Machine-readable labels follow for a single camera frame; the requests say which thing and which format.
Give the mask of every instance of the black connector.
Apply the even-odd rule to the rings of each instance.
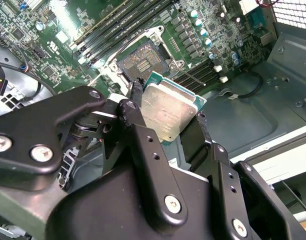
[[[4,79],[0,83],[0,96],[3,96],[5,90],[7,89],[8,82],[9,82],[8,80]]]

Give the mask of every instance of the mesh panel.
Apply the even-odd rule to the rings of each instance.
[[[280,0],[273,9],[278,23],[306,29],[306,0]]]

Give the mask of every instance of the heatsink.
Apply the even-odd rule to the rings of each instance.
[[[26,0],[27,6],[31,11],[37,10],[46,0]]]

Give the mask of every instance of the motherboard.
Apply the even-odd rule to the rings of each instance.
[[[0,0],[0,35],[57,93],[126,94],[156,72],[201,94],[268,57],[263,29],[261,9],[238,0]]]

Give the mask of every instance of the black cable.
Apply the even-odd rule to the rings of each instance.
[[[256,88],[254,88],[253,91],[251,91],[247,94],[244,94],[244,95],[238,95],[238,97],[237,97],[238,99],[247,99],[247,98],[255,95],[261,89],[261,87],[264,83],[263,77],[260,74],[258,74],[257,72],[252,71],[252,70],[247,70],[246,73],[249,73],[249,74],[253,75],[254,77],[258,78],[259,82],[258,82]]]
[[[47,85],[45,82],[43,82],[41,79],[39,79],[38,77],[36,77],[35,75],[29,73],[29,72],[23,72],[19,67],[16,66],[12,66],[3,62],[0,62],[0,67],[3,68],[7,68],[7,69],[11,69],[13,71],[25,74],[31,78],[33,78],[34,80],[36,80],[37,82],[41,83],[47,90],[49,90],[51,92],[51,94],[53,96],[57,95],[57,93],[54,91],[54,89],[52,87],[50,87],[49,85]]]
[[[32,96],[25,96],[23,97],[20,102],[28,102],[33,100],[37,95],[39,95],[39,93],[41,92],[41,88],[42,88],[42,84],[40,82],[37,83],[37,89],[35,91],[35,93]]]
[[[0,39],[3,39],[4,41],[7,41],[7,42],[11,43],[11,45],[21,54],[25,66],[26,67],[29,66],[28,61],[25,58],[23,51],[18,47],[18,45],[15,44],[15,42],[11,41],[10,39],[8,39],[7,37],[2,36],[2,35],[0,35]]]
[[[306,206],[305,204],[301,201],[301,199],[293,192],[293,190],[284,182],[282,181],[282,184],[284,185],[284,187],[286,187],[286,189],[293,195],[293,197],[296,199],[296,201],[302,206],[302,208],[305,210],[306,212]]]
[[[5,79],[5,73],[3,68],[0,66],[0,79],[4,80]]]

